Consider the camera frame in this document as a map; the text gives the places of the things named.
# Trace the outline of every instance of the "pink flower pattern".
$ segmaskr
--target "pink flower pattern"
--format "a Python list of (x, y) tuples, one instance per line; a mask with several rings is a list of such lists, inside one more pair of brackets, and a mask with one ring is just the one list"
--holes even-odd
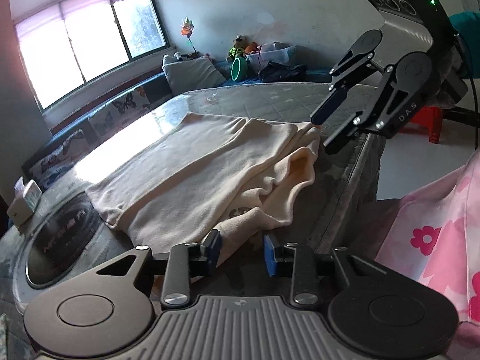
[(473, 275), (472, 286), (476, 296), (470, 299), (469, 313), (474, 321), (480, 322), (480, 272)]
[(433, 228), (431, 226), (424, 226), (422, 229), (416, 228), (413, 231), (413, 238), (410, 240), (410, 244), (414, 248), (419, 248), (424, 256), (430, 256), (434, 251), (441, 229), (441, 227)]

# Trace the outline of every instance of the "bed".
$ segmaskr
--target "bed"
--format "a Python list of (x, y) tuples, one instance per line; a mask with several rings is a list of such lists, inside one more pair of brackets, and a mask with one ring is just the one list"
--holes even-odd
[[(349, 98), (328, 119), (322, 134), (328, 136), (354, 110), (368, 102), (374, 88), (357, 85)], [(328, 93), (327, 84), (275, 83), (212, 88), (177, 96), (141, 117), (107, 140), (79, 162), (45, 192), (33, 218), (21, 228), (12, 227), (0, 240), (0, 314), (9, 322), (9, 359), (26, 359), (31, 348), (23, 331), (22, 316), (28, 302), (38, 294), (25, 281), (25, 259), (33, 235), (65, 202), (99, 181), (137, 152), (168, 133), (187, 112), (258, 117), (302, 122)], [(275, 230), (281, 242), (306, 243), (317, 252), (328, 252), (342, 243), (345, 230), (358, 207), (375, 200), (380, 156), (385, 140), (362, 135), (338, 154), (319, 153), (315, 183), (299, 193), (293, 223)], [(74, 268), (63, 280), (96, 266), (132, 245), (123, 233), (100, 225)], [(193, 294), (230, 295), (284, 294), (288, 279), (272, 280), (263, 268), (262, 251), (247, 242), (222, 264), (211, 278), (193, 285)]]

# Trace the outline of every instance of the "window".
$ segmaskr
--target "window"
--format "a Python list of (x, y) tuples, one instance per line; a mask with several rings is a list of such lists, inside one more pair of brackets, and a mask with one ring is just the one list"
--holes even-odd
[(42, 109), (111, 69), (167, 46), (153, 0), (62, 0), (15, 28)]

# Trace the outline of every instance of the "cream cloth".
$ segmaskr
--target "cream cloth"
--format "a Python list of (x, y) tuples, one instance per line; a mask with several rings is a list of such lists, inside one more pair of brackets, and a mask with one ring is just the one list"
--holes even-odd
[(223, 261), (258, 231), (291, 223), (319, 143), (311, 123), (189, 113), (86, 193), (108, 226), (154, 253), (217, 228)]

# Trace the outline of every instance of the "white floor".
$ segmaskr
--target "white floor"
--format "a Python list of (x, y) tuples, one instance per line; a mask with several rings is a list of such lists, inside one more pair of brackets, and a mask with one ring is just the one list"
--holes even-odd
[(475, 150), (475, 129), (443, 121), (440, 142), (428, 142), (427, 130), (408, 125), (409, 133), (387, 141), (381, 159), (377, 198), (401, 198), (461, 167)]

